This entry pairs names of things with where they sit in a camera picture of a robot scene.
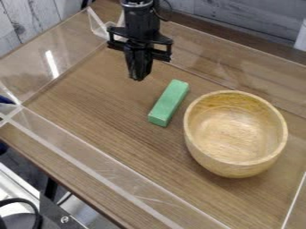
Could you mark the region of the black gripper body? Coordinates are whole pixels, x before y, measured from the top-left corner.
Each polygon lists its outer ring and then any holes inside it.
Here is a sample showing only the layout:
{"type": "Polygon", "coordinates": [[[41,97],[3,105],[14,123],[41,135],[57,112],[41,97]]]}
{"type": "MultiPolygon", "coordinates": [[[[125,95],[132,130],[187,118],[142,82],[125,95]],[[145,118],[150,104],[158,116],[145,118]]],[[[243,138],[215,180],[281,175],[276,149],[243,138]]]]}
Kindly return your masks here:
{"type": "Polygon", "coordinates": [[[173,40],[160,32],[158,0],[118,0],[124,24],[108,26],[108,47],[120,50],[126,62],[171,61],[173,40]]]}

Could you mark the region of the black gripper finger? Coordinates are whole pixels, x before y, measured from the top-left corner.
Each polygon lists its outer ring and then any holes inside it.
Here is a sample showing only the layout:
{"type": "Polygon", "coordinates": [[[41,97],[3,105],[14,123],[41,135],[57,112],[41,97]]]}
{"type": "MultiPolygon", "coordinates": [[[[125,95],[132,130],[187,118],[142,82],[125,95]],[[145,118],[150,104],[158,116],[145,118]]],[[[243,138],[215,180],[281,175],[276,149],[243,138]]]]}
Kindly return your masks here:
{"type": "Polygon", "coordinates": [[[138,79],[138,76],[136,71],[136,55],[132,47],[124,46],[124,56],[129,71],[129,77],[136,81],[138,79]]]}
{"type": "Polygon", "coordinates": [[[144,78],[146,77],[146,75],[150,73],[152,71],[152,65],[153,65],[153,57],[152,57],[152,52],[146,49],[142,49],[138,52],[138,57],[137,57],[137,61],[138,61],[138,76],[137,76],[137,80],[142,81],[144,78]]]}

